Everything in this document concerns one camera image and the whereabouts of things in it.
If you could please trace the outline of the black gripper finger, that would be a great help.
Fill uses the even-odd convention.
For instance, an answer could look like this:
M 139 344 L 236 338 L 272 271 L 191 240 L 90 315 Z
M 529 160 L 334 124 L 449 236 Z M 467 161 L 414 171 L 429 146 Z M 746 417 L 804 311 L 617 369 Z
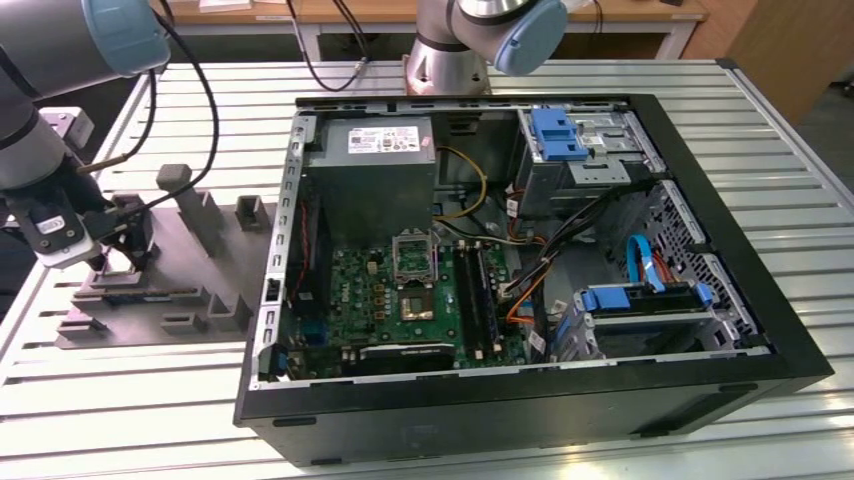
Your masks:
M 112 235 L 107 234 L 95 238 L 94 241 L 99 250 L 98 254 L 87 260 L 87 264 L 94 272 L 102 272 L 108 263 L 108 253 L 112 250 Z
M 144 271 L 152 257 L 154 227 L 148 210 L 131 213 L 131 208 L 120 208 L 112 248 L 128 259 L 135 271 Z

